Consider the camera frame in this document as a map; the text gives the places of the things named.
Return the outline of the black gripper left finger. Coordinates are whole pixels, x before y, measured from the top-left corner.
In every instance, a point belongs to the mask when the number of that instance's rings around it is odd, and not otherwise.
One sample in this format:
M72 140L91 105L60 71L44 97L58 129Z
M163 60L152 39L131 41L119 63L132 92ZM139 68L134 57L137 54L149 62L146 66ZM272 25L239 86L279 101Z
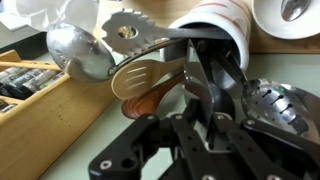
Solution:
M170 150L173 163L159 180L201 180L210 173L211 158L192 127L200 118L196 99L169 118L141 115L89 163L90 180L141 180L144 166L161 148Z

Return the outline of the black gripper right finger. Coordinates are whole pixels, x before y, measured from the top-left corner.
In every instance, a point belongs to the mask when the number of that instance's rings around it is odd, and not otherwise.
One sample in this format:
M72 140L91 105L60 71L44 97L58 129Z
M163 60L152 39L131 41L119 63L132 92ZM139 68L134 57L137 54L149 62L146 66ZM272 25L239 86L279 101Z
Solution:
M225 114L201 112L208 142L224 151L201 153L204 180L320 180L319 145L255 120L236 124Z

